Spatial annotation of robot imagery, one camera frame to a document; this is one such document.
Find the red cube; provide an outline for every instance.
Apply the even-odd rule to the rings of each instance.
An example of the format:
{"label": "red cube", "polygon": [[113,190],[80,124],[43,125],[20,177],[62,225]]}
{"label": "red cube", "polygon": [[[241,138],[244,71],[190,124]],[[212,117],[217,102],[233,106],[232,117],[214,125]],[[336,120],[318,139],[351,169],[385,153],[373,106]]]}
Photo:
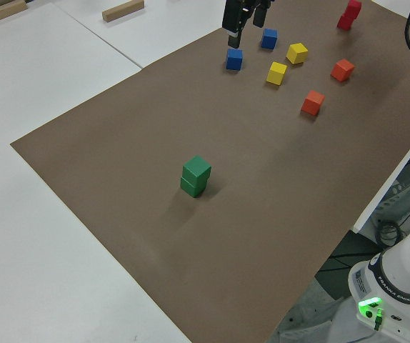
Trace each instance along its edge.
{"label": "red cube", "polygon": [[353,70],[354,70],[354,64],[352,64],[347,59],[341,59],[340,61],[335,63],[335,66],[332,69],[331,75],[335,79],[339,80],[340,82],[343,82],[349,79]]}
{"label": "red cube", "polygon": [[348,6],[345,9],[345,13],[343,13],[344,16],[347,16],[348,18],[356,19],[357,16],[359,15],[359,12],[361,11],[362,8],[362,3],[357,0],[349,0]]}
{"label": "red cube", "polygon": [[340,17],[339,23],[336,25],[336,27],[348,31],[349,29],[351,29],[353,21],[354,19],[343,15]]}
{"label": "red cube", "polygon": [[317,91],[310,91],[305,98],[301,110],[312,116],[316,116],[325,98],[326,97],[323,94],[318,93]]}

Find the yellow cube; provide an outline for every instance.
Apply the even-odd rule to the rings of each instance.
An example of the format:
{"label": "yellow cube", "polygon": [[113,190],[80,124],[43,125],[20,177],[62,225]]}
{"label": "yellow cube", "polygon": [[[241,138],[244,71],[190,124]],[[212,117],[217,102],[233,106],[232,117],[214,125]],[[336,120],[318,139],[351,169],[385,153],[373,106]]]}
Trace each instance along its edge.
{"label": "yellow cube", "polygon": [[286,58],[292,64],[304,63],[308,56],[308,49],[302,44],[291,44],[288,49]]}
{"label": "yellow cube", "polygon": [[267,82],[280,85],[286,73],[287,65],[278,62],[273,62],[270,66],[269,75],[267,75]]}

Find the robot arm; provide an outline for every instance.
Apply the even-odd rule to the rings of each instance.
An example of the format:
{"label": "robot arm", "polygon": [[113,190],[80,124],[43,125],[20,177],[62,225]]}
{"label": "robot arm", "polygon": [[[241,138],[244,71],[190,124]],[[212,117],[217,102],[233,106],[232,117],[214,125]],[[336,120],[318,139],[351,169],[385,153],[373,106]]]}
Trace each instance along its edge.
{"label": "robot arm", "polygon": [[226,0],[222,27],[229,34],[228,45],[233,48],[240,46],[241,32],[246,21],[254,12],[253,24],[263,27],[267,9],[273,0]]}

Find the orange cube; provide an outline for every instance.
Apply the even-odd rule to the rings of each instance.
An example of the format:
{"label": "orange cube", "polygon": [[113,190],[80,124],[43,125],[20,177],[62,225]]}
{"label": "orange cube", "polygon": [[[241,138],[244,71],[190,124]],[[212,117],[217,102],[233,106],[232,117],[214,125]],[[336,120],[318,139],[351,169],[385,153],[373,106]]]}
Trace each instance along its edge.
{"label": "orange cube", "polygon": [[349,79],[351,73],[354,70],[354,64],[352,64],[347,59],[341,59],[335,63],[334,68],[332,69],[331,75],[339,80],[340,82],[346,81]]}
{"label": "orange cube", "polygon": [[323,94],[317,91],[310,91],[305,98],[301,110],[310,113],[312,116],[316,116],[325,98]]}

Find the wooden plank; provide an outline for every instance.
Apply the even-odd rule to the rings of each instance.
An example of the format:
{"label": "wooden plank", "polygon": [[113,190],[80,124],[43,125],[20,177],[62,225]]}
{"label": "wooden plank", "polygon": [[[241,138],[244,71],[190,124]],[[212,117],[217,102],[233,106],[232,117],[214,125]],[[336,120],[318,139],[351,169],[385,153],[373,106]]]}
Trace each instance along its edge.
{"label": "wooden plank", "polygon": [[122,16],[126,16],[127,14],[134,13],[140,9],[145,8],[145,1],[144,0],[132,0],[126,2],[125,4],[113,7],[112,9],[107,9],[106,11],[102,12],[102,18],[107,23],[113,21],[115,19],[119,19]]}
{"label": "wooden plank", "polygon": [[12,16],[27,9],[25,0],[15,0],[0,6],[0,19]]}

